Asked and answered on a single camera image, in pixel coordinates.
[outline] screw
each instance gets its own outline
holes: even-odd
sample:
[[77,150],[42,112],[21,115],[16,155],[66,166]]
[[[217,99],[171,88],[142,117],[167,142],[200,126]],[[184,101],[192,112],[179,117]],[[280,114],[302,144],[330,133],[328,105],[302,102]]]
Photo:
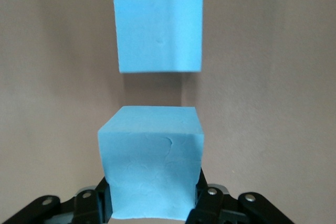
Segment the screw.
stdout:
[[245,199],[250,202],[256,201],[256,197],[254,197],[252,194],[245,195]]
[[46,205],[50,204],[52,201],[53,201],[53,198],[48,197],[47,199],[45,199],[45,200],[42,202],[42,205],[43,205],[43,206],[46,206]]
[[90,196],[91,196],[91,193],[87,192],[87,193],[84,193],[82,197],[85,199],[85,198],[89,198]]
[[210,195],[216,195],[217,194],[217,190],[215,188],[209,188],[208,194],[210,194]]

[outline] blue foam cube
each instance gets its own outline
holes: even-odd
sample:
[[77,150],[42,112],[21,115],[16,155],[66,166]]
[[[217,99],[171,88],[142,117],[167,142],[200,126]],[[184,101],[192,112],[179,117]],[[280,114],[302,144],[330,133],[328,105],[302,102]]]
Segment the blue foam cube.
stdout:
[[195,108],[124,106],[98,140],[113,218],[186,220],[203,153]]
[[114,0],[119,71],[199,72],[203,0]]

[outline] beige background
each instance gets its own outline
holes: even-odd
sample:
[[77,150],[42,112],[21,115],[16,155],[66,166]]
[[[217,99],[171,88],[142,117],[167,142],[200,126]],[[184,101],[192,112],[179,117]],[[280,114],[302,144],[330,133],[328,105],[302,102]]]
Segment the beige background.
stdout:
[[112,0],[0,0],[0,222],[97,184],[97,130],[148,104],[197,107],[209,182],[335,223],[336,0],[205,0],[203,30],[202,73],[122,75]]

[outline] bolt head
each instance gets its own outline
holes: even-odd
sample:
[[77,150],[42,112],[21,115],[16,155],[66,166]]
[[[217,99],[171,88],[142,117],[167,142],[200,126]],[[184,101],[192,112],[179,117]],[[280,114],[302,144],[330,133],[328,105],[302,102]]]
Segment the bolt head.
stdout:
[[46,206],[46,205],[50,204],[52,201],[53,201],[53,198],[48,197],[42,202],[42,205]]
[[250,202],[256,201],[256,197],[254,197],[252,194],[245,195],[245,199]]
[[208,194],[210,194],[210,195],[216,195],[217,194],[217,190],[215,188],[209,188],[208,189]]
[[90,192],[87,192],[87,193],[84,193],[83,194],[83,198],[89,198],[91,196],[91,193]]

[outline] cube face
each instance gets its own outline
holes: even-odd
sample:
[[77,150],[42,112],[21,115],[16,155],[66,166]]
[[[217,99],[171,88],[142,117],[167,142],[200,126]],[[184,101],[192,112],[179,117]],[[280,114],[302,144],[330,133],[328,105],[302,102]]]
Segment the cube face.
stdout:
[[119,70],[199,72],[203,0],[114,0]]
[[[154,125],[163,113],[166,117]],[[173,132],[181,118],[189,122]],[[98,139],[113,218],[186,219],[195,204],[204,140],[194,108],[123,107]]]

